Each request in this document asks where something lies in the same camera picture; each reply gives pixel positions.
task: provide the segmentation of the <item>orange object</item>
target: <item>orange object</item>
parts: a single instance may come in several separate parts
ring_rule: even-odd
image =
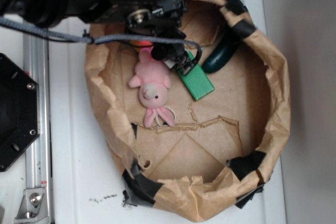
[[[148,40],[130,40],[130,43],[134,45],[134,49],[139,52],[142,47],[151,47],[153,46],[153,43],[151,43]]]

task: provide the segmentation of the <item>stuffed toy ear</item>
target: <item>stuffed toy ear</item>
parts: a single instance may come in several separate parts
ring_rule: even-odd
[[[156,111],[152,109],[147,109],[145,118],[143,120],[143,124],[145,125],[146,128],[152,126],[155,117],[156,117]]]
[[[158,115],[165,121],[170,127],[175,126],[174,116],[169,109],[161,107],[156,109]]]
[[[133,76],[133,78],[128,82],[128,85],[131,88],[136,88],[141,86],[141,80],[138,76]]]

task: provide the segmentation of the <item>pink plush toy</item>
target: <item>pink plush toy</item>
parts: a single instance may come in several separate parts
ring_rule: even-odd
[[[129,81],[131,88],[140,87],[139,99],[147,108],[144,125],[151,127],[157,115],[169,126],[174,126],[174,116],[164,105],[168,101],[168,89],[171,87],[169,68],[161,61],[152,58],[151,49],[143,48],[139,52],[139,62],[135,66],[135,76]]]

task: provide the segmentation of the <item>robotic arm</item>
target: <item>robotic arm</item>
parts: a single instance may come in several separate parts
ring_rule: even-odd
[[[0,15],[17,14],[41,28],[56,26],[75,16],[85,23],[125,23],[131,34],[184,39],[181,26],[185,0],[0,0]],[[173,60],[187,75],[200,54],[191,61],[182,44],[154,44],[153,57]]]

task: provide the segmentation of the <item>gray wall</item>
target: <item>gray wall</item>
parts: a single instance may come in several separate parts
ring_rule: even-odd
[[[264,0],[268,36],[291,77],[282,171],[288,224],[336,221],[336,3]]]

